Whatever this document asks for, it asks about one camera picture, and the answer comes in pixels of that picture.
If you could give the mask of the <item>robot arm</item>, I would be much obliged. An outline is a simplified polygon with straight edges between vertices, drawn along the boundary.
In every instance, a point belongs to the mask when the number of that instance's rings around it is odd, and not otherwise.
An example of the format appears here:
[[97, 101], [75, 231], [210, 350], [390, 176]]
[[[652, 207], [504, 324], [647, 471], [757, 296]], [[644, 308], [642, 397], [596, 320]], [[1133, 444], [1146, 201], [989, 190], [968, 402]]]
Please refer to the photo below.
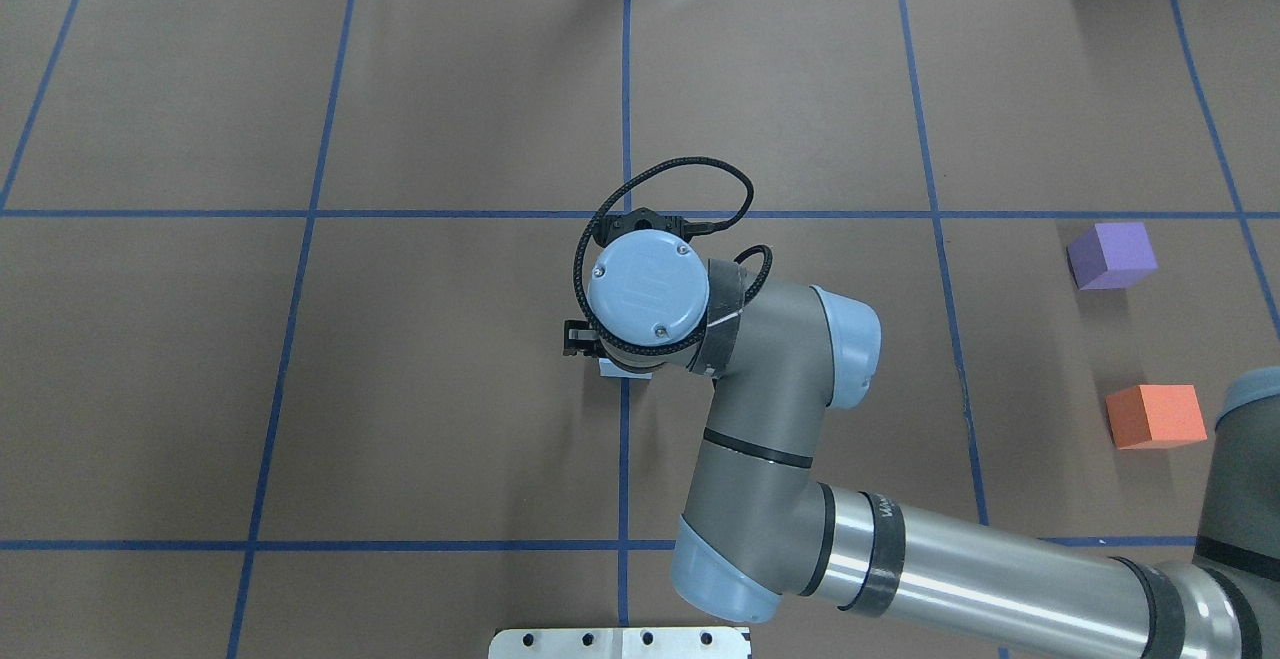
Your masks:
[[786, 595], [1055, 658], [1277, 655], [1277, 369], [1228, 390], [1189, 562], [1091, 557], [812, 476], [828, 409], [867, 395], [873, 308], [704, 261], [690, 232], [582, 232], [567, 354], [714, 386], [671, 577], [733, 623]]

